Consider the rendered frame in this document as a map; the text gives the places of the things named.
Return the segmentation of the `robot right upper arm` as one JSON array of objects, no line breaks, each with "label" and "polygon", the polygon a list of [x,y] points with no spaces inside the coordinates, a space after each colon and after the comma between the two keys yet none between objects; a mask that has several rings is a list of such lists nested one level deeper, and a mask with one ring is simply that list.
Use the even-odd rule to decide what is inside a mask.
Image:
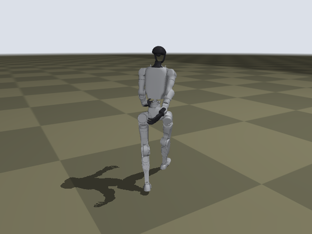
[{"label": "robot right upper arm", "polygon": [[165,90],[165,96],[168,94],[170,90],[172,90],[172,87],[174,86],[175,79],[176,79],[176,72],[173,69],[167,69],[167,84],[166,84],[166,90]]}]

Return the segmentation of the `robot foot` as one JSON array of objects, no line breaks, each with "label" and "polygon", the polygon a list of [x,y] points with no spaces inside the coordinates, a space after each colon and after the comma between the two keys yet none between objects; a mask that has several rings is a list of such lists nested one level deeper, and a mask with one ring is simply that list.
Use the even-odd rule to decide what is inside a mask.
[{"label": "robot foot", "polygon": [[167,166],[170,164],[170,162],[171,162],[171,159],[167,158],[167,163],[161,164],[160,169],[165,170],[167,168]]},{"label": "robot foot", "polygon": [[152,186],[150,183],[148,184],[148,182],[146,182],[146,184],[144,184],[143,188],[144,188],[144,191],[148,192],[151,190]]}]

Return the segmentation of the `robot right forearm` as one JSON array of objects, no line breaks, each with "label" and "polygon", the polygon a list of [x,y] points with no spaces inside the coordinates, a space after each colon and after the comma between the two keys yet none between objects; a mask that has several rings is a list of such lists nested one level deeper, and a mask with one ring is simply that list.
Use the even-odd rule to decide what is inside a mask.
[{"label": "robot right forearm", "polygon": [[164,112],[164,114],[167,113],[167,109],[169,108],[170,101],[172,100],[174,94],[175,94],[174,91],[170,90],[168,92],[168,94],[166,96],[164,96],[164,100],[163,100],[163,103],[162,103],[162,106],[161,106],[161,109],[163,107],[166,108],[166,111]]}]

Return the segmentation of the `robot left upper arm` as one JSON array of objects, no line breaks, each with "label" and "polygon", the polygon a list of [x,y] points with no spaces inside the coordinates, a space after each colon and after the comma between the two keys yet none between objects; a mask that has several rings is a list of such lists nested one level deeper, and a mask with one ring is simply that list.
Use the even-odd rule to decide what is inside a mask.
[{"label": "robot left upper arm", "polygon": [[146,95],[145,92],[145,70],[146,68],[141,68],[138,72],[139,75],[139,80],[138,80],[138,85],[139,85],[139,90],[138,90],[138,94],[141,96]]}]

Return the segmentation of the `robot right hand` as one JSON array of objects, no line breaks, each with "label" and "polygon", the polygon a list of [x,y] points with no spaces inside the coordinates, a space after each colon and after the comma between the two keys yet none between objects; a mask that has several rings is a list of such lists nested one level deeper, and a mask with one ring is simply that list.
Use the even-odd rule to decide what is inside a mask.
[{"label": "robot right hand", "polygon": [[148,124],[152,125],[154,123],[156,123],[162,116],[164,116],[164,112],[166,111],[166,108],[162,108],[159,111],[159,114],[156,115],[156,117],[154,118],[148,118],[149,120],[147,121]]}]

